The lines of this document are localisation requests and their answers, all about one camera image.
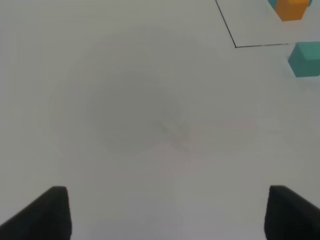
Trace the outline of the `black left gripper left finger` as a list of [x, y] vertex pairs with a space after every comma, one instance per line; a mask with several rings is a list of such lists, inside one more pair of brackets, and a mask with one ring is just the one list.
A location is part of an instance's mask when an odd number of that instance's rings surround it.
[[69, 240], [72, 218], [65, 186], [53, 186], [0, 225], [2, 240]]

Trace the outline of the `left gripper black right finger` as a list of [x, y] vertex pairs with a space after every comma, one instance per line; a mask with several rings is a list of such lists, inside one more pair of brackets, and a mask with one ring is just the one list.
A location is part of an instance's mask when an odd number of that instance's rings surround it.
[[272, 185], [264, 218], [267, 240], [318, 240], [320, 209], [284, 185]]

